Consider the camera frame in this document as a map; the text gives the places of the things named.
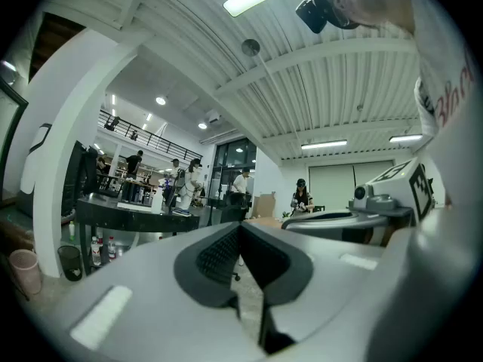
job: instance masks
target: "trash can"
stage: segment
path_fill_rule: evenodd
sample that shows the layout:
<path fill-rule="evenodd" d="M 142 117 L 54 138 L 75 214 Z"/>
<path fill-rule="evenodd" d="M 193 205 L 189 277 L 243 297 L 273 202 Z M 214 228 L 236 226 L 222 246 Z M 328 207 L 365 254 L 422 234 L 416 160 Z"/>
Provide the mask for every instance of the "trash can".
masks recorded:
<path fill-rule="evenodd" d="M 37 255 L 31 250 L 15 250 L 8 257 L 8 261 L 22 290 L 29 294 L 39 293 L 42 288 L 42 277 Z"/>
<path fill-rule="evenodd" d="M 82 279 L 81 251 L 70 245 L 57 250 L 60 264 L 67 280 L 80 281 Z"/>

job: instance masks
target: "white shirt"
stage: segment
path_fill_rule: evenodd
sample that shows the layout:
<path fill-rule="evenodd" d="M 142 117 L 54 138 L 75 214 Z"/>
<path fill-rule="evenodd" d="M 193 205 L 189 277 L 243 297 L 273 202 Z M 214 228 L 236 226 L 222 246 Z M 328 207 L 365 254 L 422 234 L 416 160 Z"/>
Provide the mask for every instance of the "white shirt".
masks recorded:
<path fill-rule="evenodd" d="M 235 178 L 235 181 L 233 182 L 232 192 L 246 193 L 247 186 L 248 186 L 247 179 L 243 177 L 243 174 L 240 174 Z"/>
<path fill-rule="evenodd" d="M 436 0 L 411 0 L 420 55 L 423 129 L 438 136 L 427 151 L 453 204 L 483 200 L 483 87 L 470 49 Z M 425 93 L 430 98 L 426 102 Z"/>

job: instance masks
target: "table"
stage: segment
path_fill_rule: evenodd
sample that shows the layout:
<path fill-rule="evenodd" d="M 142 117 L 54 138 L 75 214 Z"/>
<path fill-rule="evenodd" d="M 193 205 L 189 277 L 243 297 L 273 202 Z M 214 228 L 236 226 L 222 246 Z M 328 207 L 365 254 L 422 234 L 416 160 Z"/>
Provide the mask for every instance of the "table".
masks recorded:
<path fill-rule="evenodd" d="M 152 188 L 154 187 L 154 185 L 148 185 L 148 184 L 145 184 L 145 183 L 139 183 L 138 181 L 135 181 L 133 179 L 125 179 L 125 183 L 131 184 L 131 185 L 135 185 L 135 186 L 142 186 L 144 188 L 147 188 L 147 189 L 149 189 L 149 193 L 151 193 Z M 128 201 L 132 201 L 132 199 L 133 199 L 135 186 L 128 186 L 128 188 L 129 188 L 129 191 L 128 191 L 129 192 Z M 141 204 L 144 204 L 145 198 L 146 198 L 146 192 L 144 192 L 143 200 L 141 201 Z"/>
<path fill-rule="evenodd" d="M 91 194 L 77 200 L 75 220 L 79 224 L 81 255 L 85 274 L 91 273 L 91 267 L 101 267 L 109 262 L 107 242 L 103 245 L 102 265 L 94 265 L 89 257 L 85 226 L 91 227 L 91 237 L 96 235 L 97 227 L 132 232 L 188 232 L 197 229 L 199 216 L 175 216 L 153 214 L 150 212 L 128 210 L 117 206 L 118 201 L 101 198 Z"/>

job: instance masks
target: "white pillar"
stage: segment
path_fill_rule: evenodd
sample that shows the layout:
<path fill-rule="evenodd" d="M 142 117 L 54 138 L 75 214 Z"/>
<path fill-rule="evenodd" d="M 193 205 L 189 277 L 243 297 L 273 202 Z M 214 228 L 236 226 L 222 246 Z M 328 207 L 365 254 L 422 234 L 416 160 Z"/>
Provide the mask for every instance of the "white pillar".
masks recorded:
<path fill-rule="evenodd" d="M 115 169 L 118 166 L 119 155 L 121 154 L 121 147 L 122 147 L 122 145 L 120 143 L 118 143 L 118 145 L 115 148 L 114 157 L 112 157 L 111 168 L 109 169 L 109 175 L 111 177 L 115 176 Z"/>
<path fill-rule="evenodd" d="M 63 182 L 75 141 L 90 126 L 90 114 L 99 112 L 99 98 L 108 84 L 136 57 L 138 46 L 149 37 L 149 34 L 139 32 L 100 58 L 67 97 L 44 142 L 49 156 L 39 162 L 38 166 L 33 201 L 33 231 L 39 265 L 46 275 L 60 276 L 57 255 L 60 246 L 60 205 Z"/>

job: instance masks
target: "balcony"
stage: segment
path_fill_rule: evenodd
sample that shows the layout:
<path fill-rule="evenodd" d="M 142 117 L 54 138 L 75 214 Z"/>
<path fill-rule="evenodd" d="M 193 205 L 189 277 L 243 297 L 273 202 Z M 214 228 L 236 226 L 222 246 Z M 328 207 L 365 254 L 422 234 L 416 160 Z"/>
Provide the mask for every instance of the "balcony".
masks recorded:
<path fill-rule="evenodd" d="M 141 145 L 148 146 L 160 153 L 164 153 L 166 155 L 170 155 L 174 158 L 178 158 L 184 161 L 191 161 L 195 158 L 202 159 L 202 155 L 192 152 L 191 150 L 185 149 L 182 146 L 177 145 L 176 143 L 172 143 L 171 141 L 165 140 L 164 138 L 158 137 L 157 135 L 150 133 L 149 131 L 145 131 L 142 128 L 127 122 L 123 119 L 119 119 L 119 123 L 114 126 L 114 130 L 107 128 L 107 125 L 111 125 L 114 117 L 110 115 L 108 112 L 100 110 L 99 118 L 97 119 L 97 125 L 100 127 L 104 127 L 111 132 L 119 134 L 119 136 L 131 139 L 133 132 L 137 132 L 137 138 L 135 139 L 136 143 Z"/>

